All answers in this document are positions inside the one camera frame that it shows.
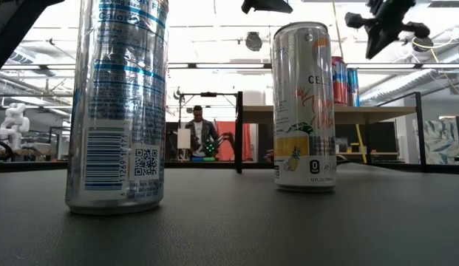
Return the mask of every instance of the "aluminum can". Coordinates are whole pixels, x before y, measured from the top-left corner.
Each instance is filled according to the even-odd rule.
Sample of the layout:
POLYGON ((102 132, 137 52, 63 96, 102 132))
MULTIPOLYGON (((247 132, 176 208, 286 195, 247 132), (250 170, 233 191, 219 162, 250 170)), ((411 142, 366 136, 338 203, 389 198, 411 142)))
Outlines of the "aluminum can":
POLYGON ((347 70, 340 56, 333 56, 333 95, 334 104, 347 105, 347 70))
POLYGON ((347 69, 347 105, 360 106, 357 69, 347 69))
POLYGON ((282 27, 272 58, 275 183, 285 190, 332 191, 336 148, 326 26, 299 22, 282 27))
POLYGON ((168 0, 82 0, 65 203, 123 214, 163 198, 168 0))

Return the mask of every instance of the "desk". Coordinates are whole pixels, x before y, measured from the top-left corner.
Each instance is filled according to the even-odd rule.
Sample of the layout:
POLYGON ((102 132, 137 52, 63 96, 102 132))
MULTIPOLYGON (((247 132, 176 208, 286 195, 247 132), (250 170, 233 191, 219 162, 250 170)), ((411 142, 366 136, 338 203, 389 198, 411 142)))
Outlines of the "desk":
POLYGON ((71 214, 65 171, 0 174, 0 265, 459 265, 459 175, 339 166, 334 194, 270 170, 167 169, 153 211, 71 214))

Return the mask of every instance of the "qr code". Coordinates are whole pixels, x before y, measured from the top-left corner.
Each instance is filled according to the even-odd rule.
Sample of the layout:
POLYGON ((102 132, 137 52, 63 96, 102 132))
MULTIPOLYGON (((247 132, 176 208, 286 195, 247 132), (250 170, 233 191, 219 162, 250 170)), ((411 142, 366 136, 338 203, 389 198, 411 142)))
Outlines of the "qr code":
POLYGON ((158 153, 156 149, 135 150, 135 176, 152 176, 157 174, 158 153))

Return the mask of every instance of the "blue can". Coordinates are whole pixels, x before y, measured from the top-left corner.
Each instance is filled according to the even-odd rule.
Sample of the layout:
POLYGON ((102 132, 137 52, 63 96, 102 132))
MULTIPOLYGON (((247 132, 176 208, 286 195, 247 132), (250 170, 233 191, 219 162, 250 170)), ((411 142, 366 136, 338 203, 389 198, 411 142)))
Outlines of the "blue can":
POLYGON ((347 105, 360 106, 357 69, 347 69, 347 105))

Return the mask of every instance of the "dark jacket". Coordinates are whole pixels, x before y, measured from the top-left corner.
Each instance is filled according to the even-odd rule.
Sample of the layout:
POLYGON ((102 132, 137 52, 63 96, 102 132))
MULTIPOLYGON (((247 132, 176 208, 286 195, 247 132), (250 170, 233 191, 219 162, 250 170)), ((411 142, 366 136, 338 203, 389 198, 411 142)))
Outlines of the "dark jacket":
MULTIPOLYGON (((198 143, 197 133, 194 129, 194 120, 191 120, 190 122, 188 122, 185 126, 185 129, 190 129, 191 148, 194 151, 197 151, 200 148, 200 144, 198 143)), ((217 135, 216 128, 214 128, 214 125, 211 121, 203 119, 203 128, 201 129, 201 143, 203 145, 203 149, 204 149, 206 141, 210 140, 210 137, 212 137, 213 140, 217 140, 218 135, 217 135)))

